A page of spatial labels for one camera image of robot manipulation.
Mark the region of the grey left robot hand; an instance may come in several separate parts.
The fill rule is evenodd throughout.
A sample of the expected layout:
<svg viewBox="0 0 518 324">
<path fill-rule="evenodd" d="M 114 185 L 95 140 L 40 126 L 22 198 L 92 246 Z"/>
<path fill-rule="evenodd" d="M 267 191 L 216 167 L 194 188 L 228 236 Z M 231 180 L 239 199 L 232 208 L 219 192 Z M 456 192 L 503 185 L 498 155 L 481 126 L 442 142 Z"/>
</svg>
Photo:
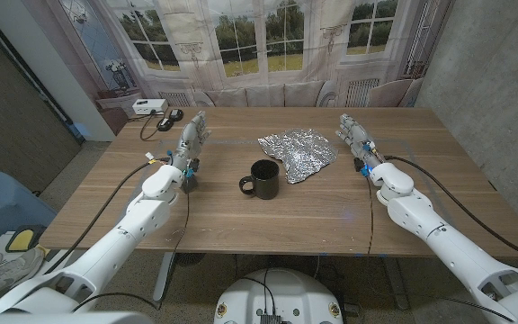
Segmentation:
<svg viewBox="0 0 518 324">
<path fill-rule="evenodd" d="M 188 162 L 200 155 L 202 146 L 209 135 L 210 131 L 206 130 L 206 112 L 199 111 L 183 127 L 171 165 L 184 171 Z"/>
</svg>

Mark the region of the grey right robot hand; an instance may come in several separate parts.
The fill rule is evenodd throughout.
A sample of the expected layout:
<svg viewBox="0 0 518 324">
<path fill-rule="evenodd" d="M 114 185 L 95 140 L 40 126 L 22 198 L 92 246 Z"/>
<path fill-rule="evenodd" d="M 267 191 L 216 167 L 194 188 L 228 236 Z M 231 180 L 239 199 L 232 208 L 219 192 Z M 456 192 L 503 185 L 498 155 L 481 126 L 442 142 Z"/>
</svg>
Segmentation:
<svg viewBox="0 0 518 324">
<path fill-rule="evenodd" d="M 378 152 L 373 137 L 353 117 L 344 113 L 339 117 L 339 128 L 335 134 L 350 148 L 353 155 L 368 168 L 373 169 L 385 162 Z"/>
</svg>

